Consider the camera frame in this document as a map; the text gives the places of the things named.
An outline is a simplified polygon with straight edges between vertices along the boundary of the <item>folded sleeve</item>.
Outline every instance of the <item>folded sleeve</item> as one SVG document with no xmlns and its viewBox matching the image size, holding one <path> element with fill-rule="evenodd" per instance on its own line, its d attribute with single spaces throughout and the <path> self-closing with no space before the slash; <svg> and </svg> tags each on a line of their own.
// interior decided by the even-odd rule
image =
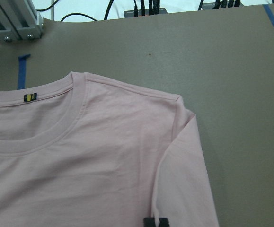
<svg viewBox="0 0 274 227">
<path fill-rule="evenodd" d="M 168 218 L 170 227 L 218 227 L 201 148 L 196 116 L 176 101 L 172 142 L 155 178 L 152 215 Z"/>
</svg>

